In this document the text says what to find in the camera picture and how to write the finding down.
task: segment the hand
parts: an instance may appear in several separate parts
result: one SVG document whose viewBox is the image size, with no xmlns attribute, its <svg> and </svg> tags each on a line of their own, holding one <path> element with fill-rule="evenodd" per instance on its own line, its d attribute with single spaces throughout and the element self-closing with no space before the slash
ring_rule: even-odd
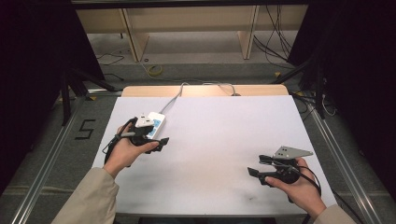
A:
<svg viewBox="0 0 396 224">
<path fill-rule="evenodd" d="M 128 132 L 132 123 L 124 129 L 124 133 Z M 159 145 L 158 142 L 146 143 L 143 146 L 137 147 L 131 143 L 128 138 L 121 138 L 121 140 L 114 146 L 108 161 L 103 166 L 109 174 L 116 178 L 117 174 L 126 166 L 130 166 L 136 158 L 149 150 L 154 149 Z"/>
<path fill-rule="evenodd" d="M 308 167 L 302 158 L 296 158 L 299 166 Z M 314 175 L 305 168 L 301 168 L 301 173 L 315 181 Z M 303 208 L 314 220 L 326 209 L 326 205 L 321 200 L 318 190 L 309 181 L 300 177 L 292 184 L 286 184 L 279 179 L 267 176 L 265 181 L 283 190 L 297 206 Z"/>
</svg>

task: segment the right hand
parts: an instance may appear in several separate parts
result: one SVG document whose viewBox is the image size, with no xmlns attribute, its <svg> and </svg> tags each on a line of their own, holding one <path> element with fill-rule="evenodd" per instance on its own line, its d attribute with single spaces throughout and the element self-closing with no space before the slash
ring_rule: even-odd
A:
<svg viewBox="0 0 396 224">
<path fill-rule="evenodd" d="M 308 167 L 302 158 L 296 158 L 299 166 Z M 301 173 L 315 181 L 314 175 L 305 168 L 301 168 Z M 279 179 L 267 176 L 265 181 L 275 188 L 283 190 L 297 206 L 304 209 L 314 220 L 326 209 L 326 205 L 321 200 L 318 190 L 308 180 L 300 177 L 292 184 L 286 184 Z"/>
</svg>

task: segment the table surface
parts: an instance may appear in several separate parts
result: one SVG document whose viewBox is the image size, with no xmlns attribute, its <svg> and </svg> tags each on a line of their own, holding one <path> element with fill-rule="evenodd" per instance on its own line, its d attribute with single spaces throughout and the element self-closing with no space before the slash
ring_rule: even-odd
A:
<svg viewBox="0 0 396 224">
<path fill-rule="evenodd" d="M 102 166 L 102 148 L 114 130 L 131 115 L 157 111 L 179 87 L 129 87 L 113 113 L 93 166 Z M 123 170 L 117 183 L 119 213 L 141 217 L 273 217 L 304 214 L 286 194 L 262 186 L 247 167 L 273 171 L 260 165 L 259 155 L 273 155 L 280 146 L 315 154 L 298 110 L 281 85 L 235 86 L 241 94 L 225 97 L 230 87 L 186 86 L 165 111 L 159 138 L 169 137 L 161 152 L 141 155 Z M 143 97 L 142 91 L 155 97 Z M 267 96 L 258 96 L 259 91 Z M 335 203 L 316 155 L 305 158 L 318 176 L 322 198 Z"/>
<path fill-rule="evenodd" d="M 283 85 L 233 85 L 235 92 L 242 96 L 260 95 L 289 95 Z M 180 86 L 130 86 L 122 92 L 122 97 L 127 96 L 176 96 Z M 230 96 L 233 94 L 231 86 L 183 86 L 181 96 Z"/>
</svg>

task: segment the floor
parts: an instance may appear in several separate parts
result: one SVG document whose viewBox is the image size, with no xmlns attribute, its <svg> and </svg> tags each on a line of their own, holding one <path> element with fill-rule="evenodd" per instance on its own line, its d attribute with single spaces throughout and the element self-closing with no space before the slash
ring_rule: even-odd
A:
<svg viewBox="0 0 396 224">
<path fill-rule="evenodd" d="M 288 42 L 292 45 L 297 32 L 285 31 L 284 33 Z M 270 35 L 271 32 L 258 32 L 256 34 L 258 39 L 265 44 Z M 89 35 L 89 39 L 104 73 L 111 73 L 116 67 L 107 64 L 119 65 L 117 66 L 118 71 L 126 69 L 125 73 L 120 72 L 123 77 L 130 75 L 128 70 L 130 68 L 140 68 L 142 76 L 144 76 L 142 64 L 166 64 L 168 65 L 166 69 L 169 68 L 166 71 L 168 73 L 169 71 L 176 71 L 172 70 L 175 68 L 178 69 L 177 71 L 186 68 L 186 77 L 192 76 L 192 74 L 187 73 L 207 77 L 206 74 L 200 73 L 203 73 L 203 71 L 210 72 L 211 68 L 216 69 L 219 66 L 233 67 L 236 64 L 239 64 L 239 66 L 244 64 L 248 72 L 252 67 L 264 64 L 271 66 L 271 69 L 268 70 L 270 71 L 268 77 L 273 78 L 276 71 L 284 73 L 288 69 L 270 63 L 290 66 L 277 57 L 266 56 L 257 46 L 253 46 L 250 59 L 244 60 L 236 32 L 150 34 L 142 64 L 133 61 L 128 41 L 126 38 L 121 38 L 119 34 Z M 268 46 L 277 53 L 284 55 L 278 38 L 273 38 Z M 297 78 L 286 83 L 289 90 L 298 90 Z M 108 82 L 121 83 L 116 77 L 109 77 Z M 90 83 L 87 83 L 87 86 L 91 89 L 97 89 Z M 15 178 L 0 198 L 0 210 L 2 211 L 0 223 L 12 222 L 16 212 L 20 211 L 21 203 L 28 193 L 29 187 L 32 188 L 32 183 L 35 183 L 41 165 L 50 154 L 50 149 L 54 148 L 56 143 L 60 141 L 58 133 L 65 133 L 66 138 L 62 142 L 62 151 L 54 155 L 54 164 L 48 176 L 45 176 L 44 188 L 39 191 L 38 198 L 33 199 L 34 207 L 32 210 L 27 212 L 27 223 L 50 223 L 51 218 L 56 215 L 65 200 L 73 192 L 78 181 L 85 174 L 82 171 L 90 169 L 90 164 L 92 164 L 92 159 L 101 140 L 101 133 L 95 132 L 88 141 L 76 141 L 80 128 L 79 123 L 85 119 L 95 119 L 93 128 L 103 131 L 106 128 L 106 122 L 116 98 L 116 94 L 105 93 L 103 95 L 98 94 L 97 99 L 92 101 L 85 100 L 81 103 L 77 99 L 75 105 L 80 104 L 80 108 L 79 111 L 75 111 L 76 121 L 70 125 L 69 130 L 61 127 L 62 104 L 60 102 L 55 103 L 51 117 L 45 129 L 41 131 L 42 137 L 37 140 L 36 151 L 26 157 Z M 304 104 L 298 101 L 296 101 L 296 104 L 300 110 L 304 110 Z M 395 203 L 378 181 L 367 161 L 359 154 L 359 149 L 342 118 L 337 115 L 327 115 L 325 121 L 323 121 L 315 118 L 315 114 L 316 112 L 312 108 L 307 108 L 301 114 L 301 117 L 332 188 L 351 204 L 361 218 L 366 218 L 365 222 L 394 222 L 396 220 Z M 332 137 L 326 137 L 326 133 L 332 135 Z M 87 150 L 80 151 L 81 146 L 84 146 Z M 341 169 L 338 161 L 334 159 L 340 151 L 342 151 L 342 158 L 345 158 L 344 162 L 353 168 L 353 173 Z M 137 219 L 136 217 L 118 215 L 118 221 L 120 223 L 136 223 Z M 301 223 L 302 218 L 281 217 L 276 221 L 277 223 Z"/>
</svg>

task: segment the person's arm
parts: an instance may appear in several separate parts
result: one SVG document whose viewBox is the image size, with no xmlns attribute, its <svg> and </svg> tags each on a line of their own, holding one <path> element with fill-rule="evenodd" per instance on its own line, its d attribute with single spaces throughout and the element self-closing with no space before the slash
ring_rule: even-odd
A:
<svg viewBox="0 0 396 224">
<path fill-rule="evenodd" d="M 308 167 L 304 159 L 296 158 L 296 160 L 299 166 Z M 314 175 L 307 169 L 302 168 L 301 173 L 315 181 Z M 353 219 L 337 205 L 327 208 L 321 200 L 316 187 L 302 177 L 293 184 L 286 184 L 279 179 L 269 176 L 265 177 L 265 181 L 288 194 L 291 200 L 297 206 L 304 209 L 316 223 L 355 223 Z"/>
<path fill-rule="evenodd" d="M 125 128 L 125 132 L 129 130 L 130 125 Z M 116 195 L 119 191 L 114 179 L 140 154 L 156 146 L 157 142 L 151 142 L 136 147 L 129 139 L 122 138 L 114 146 L 104 167 L 92 168 L 85 175 L 52 223 L 112 224 L 116 215 Z"/>
</svg>

